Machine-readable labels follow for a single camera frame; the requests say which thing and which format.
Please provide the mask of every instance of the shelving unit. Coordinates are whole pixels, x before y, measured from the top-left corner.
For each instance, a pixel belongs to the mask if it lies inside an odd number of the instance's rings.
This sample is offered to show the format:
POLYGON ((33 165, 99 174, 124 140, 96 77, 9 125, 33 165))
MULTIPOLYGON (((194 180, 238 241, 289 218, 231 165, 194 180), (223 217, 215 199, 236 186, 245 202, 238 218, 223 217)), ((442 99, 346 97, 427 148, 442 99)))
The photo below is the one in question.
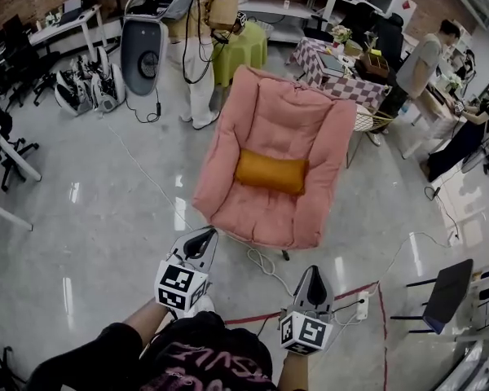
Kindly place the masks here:
MULTIPOLYGON (((245 2, 241 2, 239 5, 239 10, 247 12, 249 16, 256 16, 257 14, 268 14, 268 15, 283 15, 290 19, 288 19, 284 23, 274 24, 274 31, 270 37, 271 41, 278 42, 292 42, 297 43, 304 37, 304 33, 302 31, 302 27, 300 25, 300 20, 309 20, 312 15, 316 14, 316 10, 313 9, 313 1, 308 0, 306 5, 291 2, 288 9, 284 9, 284 0, 246 0, 245 2), (299 24, 295 24, 293 19, 299 19, 299 24)), ((330 20, 332 15, 333 8, 335 6, 335 2, 337 0, 327 0, 326 7, 322 12, 322 17, 324 17, 327 21, 330 20)), ((373 3, 368 0, 340 0, 342 2, 348 2, 350 4, 358 4, 359 2, 365 2, 372 6, 374 9, 383 13, 380 7, 377 7, 373 3)), ((386 13, 390 13, 393 7, 394 0, 391 1, 391 4, 386 11, 386 13)))

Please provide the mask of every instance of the concrete floor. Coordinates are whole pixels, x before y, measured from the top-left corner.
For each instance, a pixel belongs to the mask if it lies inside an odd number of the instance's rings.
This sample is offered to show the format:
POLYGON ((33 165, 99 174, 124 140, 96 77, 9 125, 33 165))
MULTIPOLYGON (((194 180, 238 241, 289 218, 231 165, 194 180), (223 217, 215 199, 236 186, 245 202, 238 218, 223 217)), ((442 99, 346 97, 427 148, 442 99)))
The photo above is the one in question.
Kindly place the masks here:
MULTIPOLYGON (((284 66, 290 50, 271 46, 265 69, 297 74, 296 66, 284 66)), ((214 132, 213 126, 195 131, 174 112, 142 125, 125 106, 103 118, 95 112, 72 118, 60 111, 50 92, 39 108, 32 99, 12 109, 13 134, 40 144, 29 163, 43 178, 23 184, 13 180, 7 195, 0 191, 0 205, 34 224, 34 231, 27 232, 0 218, 0 343, 14 348, 13 366, 24 377, 146 302, 160 260, 188 230, 121 140, 177 212, 200 227, 205 222, 190 199, 214 132)), ((130 94, 129 103, 141 117, 155 108, 154 95, 130 94)), ((443 248, 419 234, 446 244, 454 225, 437 200, 425 198, 427 182, 418 160, 426 150, 408 160, 401 157, 402 140, 420 131, 409 125, 413 114, 392 126, 381 147, 364 139, 352 166, 341 174, 326 236, 317 249, 293 252, 290 262, 279 251, 263 249, 291 288, 312 264, 329 277, 337 295, 381 279, 389 317, 417 310, 427 298, 426 287, 403 287, 410 280, 432 278, 467 257, 475 267, 489 264, 489 177, 481 167, 469 174, 453 171, 443 180, 441 198, 457 222, 461 243, 443 248)), ((224 319, 268 314, 290 302, 283 286, 247 259, 246 247, 227 237, 219 240, 212 274, 209 294, 224 319)), ((355 295, 336 307, 353 301, 355 295)), ((354 312, 353 306, 337 318, 345 323, 354 312)), ((410 325, 388 319, 385 340, 381 300, 375 294, 367 320, 344 331, 336 325, 328 352, 311 357, 311 388, 383 389, 387 363, 387 389, 429 389, 449 368, 453 346, 406 335, 410 325)), ((256 332, 260 326, 244 327, 256 332)), ((267 322, 261 339, 278 377, 284 352, 275 321, 267 322)))

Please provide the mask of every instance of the pillow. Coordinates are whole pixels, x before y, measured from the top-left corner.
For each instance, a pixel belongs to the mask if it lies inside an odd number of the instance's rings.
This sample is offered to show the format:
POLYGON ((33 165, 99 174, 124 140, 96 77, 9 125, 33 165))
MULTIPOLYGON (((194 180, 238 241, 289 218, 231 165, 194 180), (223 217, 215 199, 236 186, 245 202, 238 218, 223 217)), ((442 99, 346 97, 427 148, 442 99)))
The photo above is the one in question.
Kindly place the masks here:
POLYGON ((253 187, 270 188, 301 196, 308 160, 276 160, 248 149, 241 149, 236 167, 236 180, 253 187))

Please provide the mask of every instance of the green stool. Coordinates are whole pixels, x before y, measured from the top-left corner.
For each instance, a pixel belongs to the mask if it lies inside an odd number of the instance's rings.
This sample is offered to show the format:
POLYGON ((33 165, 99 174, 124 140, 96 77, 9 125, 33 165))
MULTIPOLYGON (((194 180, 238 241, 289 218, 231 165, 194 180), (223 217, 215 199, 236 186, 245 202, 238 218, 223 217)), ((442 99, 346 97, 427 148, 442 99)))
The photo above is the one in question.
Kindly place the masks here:
POLYGON ((231 35, 230 42, 221 49, 221 44, 214 41, 214 80, 224 88, 230 85, 237 67, 248 65, 261 68, 267 61, 267 36, 254 22, 246 22, 241 35, 231 35))

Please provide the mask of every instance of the white shelf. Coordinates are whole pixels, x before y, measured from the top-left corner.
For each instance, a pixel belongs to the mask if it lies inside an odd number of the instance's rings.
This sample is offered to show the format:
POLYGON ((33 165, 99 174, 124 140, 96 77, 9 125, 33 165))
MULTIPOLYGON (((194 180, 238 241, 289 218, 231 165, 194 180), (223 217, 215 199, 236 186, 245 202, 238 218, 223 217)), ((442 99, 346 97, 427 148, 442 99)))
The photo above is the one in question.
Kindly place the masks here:
POLYGON ((304 32, 292 24, 273 24, 274 30, 270 40, 274 42, 299 43, 304 38, 304 32))
POLYGON ((375 6, 373 3, 370 3, 367 0, 341 0, 341 2, 346 2, 349 4, 357 4, 357 3, 363 2, 363 3, 366 3, 369 6, 373 7, 379 13, 382 13, 382 9, 380 7, 375 6))
POLYGON ((290 7, 284 9, 283 0, 247 0, 239 5, 239 10, 300 17, 301 19, 310 19, 311 15, 315 14, 308 7, 295 2, 291 2, 290 7))

